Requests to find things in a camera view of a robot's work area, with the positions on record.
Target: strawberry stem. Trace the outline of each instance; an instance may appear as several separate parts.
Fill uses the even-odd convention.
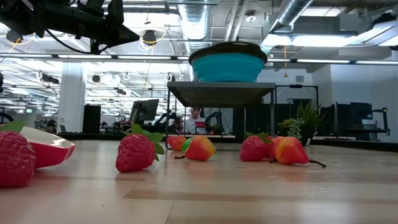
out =
[[[185,155],[183,155],[183,156],[174,156],[174,159],[184,159],[185,158]]]
[[[315,163],[315,164],[318,164],[318,165],[322,166],[323,168],[326,168],[326,165],[324,165],[324,164],[321,163],[321,162],[315,161],[315,160],[313,160],[313,159],[310,160],[310,163]]]

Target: red strawberry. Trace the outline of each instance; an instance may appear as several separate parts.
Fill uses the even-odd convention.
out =
[[[259,136],[250,136],[243,141],[239,157],[242,161],[260,161],[269,157],[269,146]]]
[[[274,139],[272,139],[272,143],[271,143],[271,147],[269,150],[269,157],[271,159],[275,159],[276,158],[276,147],[278,146],[279,141],[282,139],[283,137],[276,137]]]
[[[142,170],[154,162],[155,144],[143,134],[130,134],[122,139],[116,168],[119,172]]]
[[[35,152],[23,135],[0,132],[0,187],[28,185],[35,163]]]

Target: strawberry leaf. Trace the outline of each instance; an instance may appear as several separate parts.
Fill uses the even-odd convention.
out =
[[[246,131],[246,136],[247,137],[250,137],[250,136],[253,136],[254,134],[253,133],[250,133],[249,131]]]
[[[138,124],[131,123],[131,133],[142,134],[142,128]]]
[[[151,136],[151,133],[150,133],[149,131],[142,130],[142,133],[143,133],[148,139],[150,139],[149,137]]]
[[[158,143],[163,139],[163,134],[160,133],[152,133],[149,137],[149,140],[151,140],[153,143]]]
[[[155,143],[155,153],[159,155],[164,155],[164,149],[160,144]]]
[[[267,139],[267,134],[264,132],[258,133],[257,136],[261,138],[265,143],[271,143],[272,141],[270,139]]]
[[[0,126],[0,131],[12,131],[20,133],[25,126],[25,121],[11,121]]]

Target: shelf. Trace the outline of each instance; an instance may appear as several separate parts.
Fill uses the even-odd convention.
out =
[[[186,107],[245,108],[275,88],[275,83],[168,82],[167,87]]]

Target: red and white bowl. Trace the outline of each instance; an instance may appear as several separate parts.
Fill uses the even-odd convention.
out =
[[[75,144],[54,134],[24,127],[21,134],[31,143],[36,154],[35,169],[54,166],[67,160]]]

